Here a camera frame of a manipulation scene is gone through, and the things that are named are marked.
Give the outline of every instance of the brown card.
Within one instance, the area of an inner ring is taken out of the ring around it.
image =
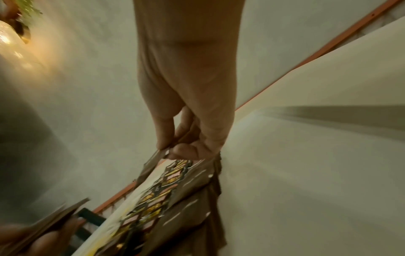
[[[44,219],[35,223],[32,226],[32,232],[30,232],[24,239],[17,241],[15,243],[10,243],[0,248],[0,255],[1,256],[18,255],[19,253],[26,250],[34,241],[36,241],[44,234],[54,230],[59,230],[75,213],[75,211],[88,201],[89,199],[86,198],[84,200],[81,200],[77,204],[70,206],[69,208],[65,209],[64,207],[61,207],[57,209]]]

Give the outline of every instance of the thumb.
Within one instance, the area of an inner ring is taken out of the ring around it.
[[[162,118],[152,115],[157,137],[157,149],[167,148],[174,139],[174,120],[173,117]]]
[[[27,236],[30,228],[23,225],[3,225],[0,226],[0,245],[18,241]]]

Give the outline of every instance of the concrete floor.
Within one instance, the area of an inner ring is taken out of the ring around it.
[[[382,2],[248,0],[237,104]],[[4,95],[12,99],[2,103],[15,109],[2,112],[2,122],[23,127],[1,147],[29,145],[1,165],[4,220],[32,221],[84,197],[92,199],[87,207],[98,206],[137,177],[156,142],[137,87],[132,2],[40,1],[38,7],[43,17],[32,27],[29,47],[46,72],[31,78],[12,75],[4,62],[0,67]],[[21,139],[25,133],[30,136]]]

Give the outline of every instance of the green plant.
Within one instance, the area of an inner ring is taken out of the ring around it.
[[[42,14],[36,9],[32,0],[14,0],[20,10],[20,21],[26,26],[31,22],[32,16]]]

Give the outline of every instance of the orange metal edge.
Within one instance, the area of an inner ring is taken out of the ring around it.
[[[373,21],[374,19],[378,18],[379,16],[381,16],[383,13],[385,13],[386,11],[388,11],[389,9],[393,8],[395,5],[397,5],[398,3],[402,2],[403,0],[387,0],[385,3],[383,3],[382,5],[380,5],[379,7],[377,7],[376,9],[374,9],[371,13],[369,13],[368,15],[366,15],[364,18],[362,18],[361,20],[359,20],[358,22],[356,22],[354,25],[352,25],[350,28],[346,29],[343,33],[341,33],[340,35],[338,35],[337,37],[335,37],[334,39],[332,39],[329,43],[327,43],[324,47],[322,47],[321,49],[319,49],[316,53],[312,54],[311,56],[309,56],[308,58],[306,58],[305,60],[303,60],[302,62],[300,62],[297,66],[295,66],[294,68],[292,68],[290,71],[301,67],[302,65],[307,64],[308,62],[311,62],[327,53],[329,53],[330,51],[332,51],[332,49],[336,46],[338,46],[340,43],[344,42],[346,39],[348,39],[349,37],[351,37],[352,35],[354,35],[355,33],[357,33],[360,29],[364,28],[367,24],[369,24],[371,21]],[[262,91],[260,91],[258,94],[256,94],[255,96],[253,96],[250,100],[246,101],[243,105],[241,105],[240,107],[238,107],[236,109],[236,111],[243,107],[246,103],[248,103],[249,101],[251,101],[252,99],[254,99],[257,95],[261,94],[264,90],[266,90],[267,88],[269,88],[271,85],[273,85],[275,82],[277,82],[278,80],[280,80],[282,77],[284,77],[286,74],[288,74],[289,72],[285,73],[284,75],[282,75],[280,78],[278,78],[276,81],[272,82],[269,86],[267,86],[266,88],[264,88]],[[107,200],[105,203],[103,203],[102,205],[100,205],[99,207],[97,207],[96,209],[93,210],[94,213],[102,213],[105,209],[109,208],[111,205],[114,204],[114,202],[120,200],[121,198],[123,198],[126,194],[128,194],[129,192],[131,192],[136,185],[136,181],[132,182],[130,185],[126,186],[123,190],[121,190],[120,192],[118,192],[117,194],[115,194],[113,197],[111,197],[109,200]]]

